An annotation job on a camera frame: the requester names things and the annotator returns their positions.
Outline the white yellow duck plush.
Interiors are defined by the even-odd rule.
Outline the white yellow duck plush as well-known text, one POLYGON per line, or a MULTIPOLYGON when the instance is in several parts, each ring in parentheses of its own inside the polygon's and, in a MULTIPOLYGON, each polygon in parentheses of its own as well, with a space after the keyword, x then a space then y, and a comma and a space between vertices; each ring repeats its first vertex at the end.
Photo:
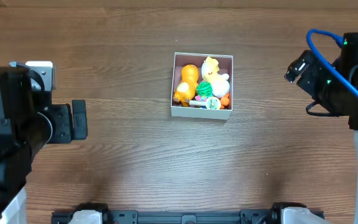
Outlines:
POLYGON ((221 108, 229 106, 229 75, 227 73, 219 74, 219 62, 212 57, 206 57, 201 66, 201 75, 203 81, 208 82, 212 88, 212 95, 220 99, 221 108))

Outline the yellow wooden rattle drum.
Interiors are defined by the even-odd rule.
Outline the yellow wooden rattle drum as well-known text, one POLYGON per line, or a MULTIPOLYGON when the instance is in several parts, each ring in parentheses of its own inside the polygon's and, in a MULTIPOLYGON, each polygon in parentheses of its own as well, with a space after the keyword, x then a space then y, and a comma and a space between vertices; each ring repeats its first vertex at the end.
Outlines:
POLYGON ((214 96, 207 98, 206 101, 190 100, 189 105, 204 106, 208 110, 220 110, 221 109, 220 99, 216 98, 214 96))

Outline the orange dinosaur toy figure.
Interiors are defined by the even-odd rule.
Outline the orange dinosaur toy figure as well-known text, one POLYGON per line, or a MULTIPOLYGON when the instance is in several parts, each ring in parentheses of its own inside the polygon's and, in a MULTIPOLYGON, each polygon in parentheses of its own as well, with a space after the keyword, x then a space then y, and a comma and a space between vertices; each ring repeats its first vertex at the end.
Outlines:
POLYGON ((193 64, 185 65, 181 70, 181 82, 176 87, 173 100, 189 107, 189 101, 196 95, 196 87, 200 77, 198 67, 193 64))

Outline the green round toy disc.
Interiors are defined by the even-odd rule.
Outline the green round toy disc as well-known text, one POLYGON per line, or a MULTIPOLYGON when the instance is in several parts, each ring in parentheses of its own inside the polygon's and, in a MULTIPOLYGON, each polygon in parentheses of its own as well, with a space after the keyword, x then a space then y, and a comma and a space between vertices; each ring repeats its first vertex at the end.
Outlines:
POLYGON ((209 82, 201 81, 200 84, 196 87, 196 92, 201 97, 211 97, 213 89, 209 82))

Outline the colourful puzzle cube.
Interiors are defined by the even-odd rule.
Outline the colourful puzzle cube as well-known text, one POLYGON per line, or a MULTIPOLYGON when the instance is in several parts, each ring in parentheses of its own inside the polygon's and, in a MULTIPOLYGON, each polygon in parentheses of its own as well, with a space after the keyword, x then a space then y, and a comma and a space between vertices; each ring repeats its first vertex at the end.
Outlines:
POLYGON ((200 105, 200 102, 206 102, 207 99, 208 99, 207 96, 200 96, 200 95, 195 96, 195 100, 198 102, 197 106, 204 109, 206 109, 206 106, 200 105))

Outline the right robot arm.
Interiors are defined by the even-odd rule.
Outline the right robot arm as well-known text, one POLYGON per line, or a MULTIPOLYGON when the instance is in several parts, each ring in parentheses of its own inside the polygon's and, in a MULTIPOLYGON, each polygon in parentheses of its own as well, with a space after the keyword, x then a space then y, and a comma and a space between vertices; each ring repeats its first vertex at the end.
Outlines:
MULTIPOLYGON (((312 97, 313 102, 305 108, 307 114, 349 118, 358 161, 358 32, 339 36, 311 29, 306 34, 306 42, 309 48, 288 66, 285 79, 295 82, 312 97), (328 62, 316 48, 313 34, 329 36, 341 48, 340 56, 333 63, 328 62)), ((354 223, 358 223, 358 164, 354 223)))

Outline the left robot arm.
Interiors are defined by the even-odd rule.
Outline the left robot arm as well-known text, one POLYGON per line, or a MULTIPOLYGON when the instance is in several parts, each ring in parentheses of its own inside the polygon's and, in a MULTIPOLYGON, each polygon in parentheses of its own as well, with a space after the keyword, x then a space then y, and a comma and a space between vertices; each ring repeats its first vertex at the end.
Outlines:
POLYGON ((88 136, 86 103, 52 103, 52 66, 0 67, 0 221, 20 223, 26 177, 46 144, 88 136))

